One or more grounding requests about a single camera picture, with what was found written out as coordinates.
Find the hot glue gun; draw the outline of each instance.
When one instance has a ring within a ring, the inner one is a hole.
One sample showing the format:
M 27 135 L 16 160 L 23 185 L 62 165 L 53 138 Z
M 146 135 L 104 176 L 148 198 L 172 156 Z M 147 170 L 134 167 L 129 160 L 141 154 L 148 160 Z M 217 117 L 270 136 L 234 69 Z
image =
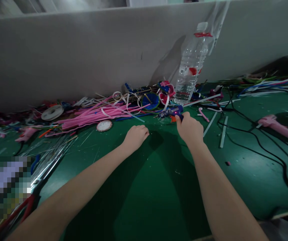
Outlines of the hot glue gun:
M 183 106 L 179 105 L 175 108 L 169 108 L 165 111 L 160 112 L 156 117 L 165 118 L 167 116 L 171 116 L 171 122 L 176 122 L 175 116 L 178 115 L 181 120 L 183 120 L 184 116 L 182 115 Z
M 42 125 L 38 125 L 38 126 L 27 126 L 24 127 L 22 129 L 20 129 L 21 131 L 23 131 L 23 133 L 19 136 L 19 138 L 17 138 L 15 141 L 17 142 L 27 142 L 29 140 L 29 138 L 31 138 L 31 136 L 36 132 L 39 131 L 38 128 L 42 128 Z
M 276 118 L 277 117 L 275 115 L 267 115 L 266 117 L 263 117 L 258 121 L 259 125 L 257 128 L 260 128 L 261 126 L 269 127 L 288 138 L 288 128 L 278 123 Z

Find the left hand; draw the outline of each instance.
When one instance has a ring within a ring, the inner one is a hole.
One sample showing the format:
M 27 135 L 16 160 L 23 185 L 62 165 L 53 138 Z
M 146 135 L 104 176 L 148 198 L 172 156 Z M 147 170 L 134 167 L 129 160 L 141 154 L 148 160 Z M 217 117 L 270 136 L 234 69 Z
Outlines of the left hand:
M 140 148 L 145 139 L 149 136 L 148 129 L 145 125 L 132 126 L 126 134 L 122 145 L 128 150 L 135 152 Z

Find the pixelated area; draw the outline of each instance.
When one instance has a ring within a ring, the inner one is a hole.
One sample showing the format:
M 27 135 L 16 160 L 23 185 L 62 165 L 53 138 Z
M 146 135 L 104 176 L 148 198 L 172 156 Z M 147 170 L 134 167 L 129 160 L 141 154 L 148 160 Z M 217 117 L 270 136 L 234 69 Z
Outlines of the pixelated area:
M 30 197 L 30 157 L 0 157 L 0 219 Z

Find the forearm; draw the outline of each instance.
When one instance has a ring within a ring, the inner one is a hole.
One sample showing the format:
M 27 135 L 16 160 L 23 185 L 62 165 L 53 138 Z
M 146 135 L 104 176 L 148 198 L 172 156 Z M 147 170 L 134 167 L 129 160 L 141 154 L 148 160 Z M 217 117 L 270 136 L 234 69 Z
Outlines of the forearm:
M 74 177 L 43 202 L 8 238 L 58 240 L 76 214 L 131 153 L 119 146 Z
M 215 240 L 268 240 L 203 143 L 189 147 Z

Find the hand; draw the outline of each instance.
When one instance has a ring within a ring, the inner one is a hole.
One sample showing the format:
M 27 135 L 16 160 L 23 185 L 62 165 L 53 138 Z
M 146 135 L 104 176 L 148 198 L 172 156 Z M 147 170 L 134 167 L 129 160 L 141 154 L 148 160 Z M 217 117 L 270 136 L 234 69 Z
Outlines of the hand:
M 190 116 L 189 112 L 183 113 L 183 121 L 178 115 L 175 116 L 177 131 L 187 146 L 203 143 L 203 126 Z
M 122 145 L 133 153 L 140 148 L 149 134 L 145 125 L 132 126 L 127 132 Z

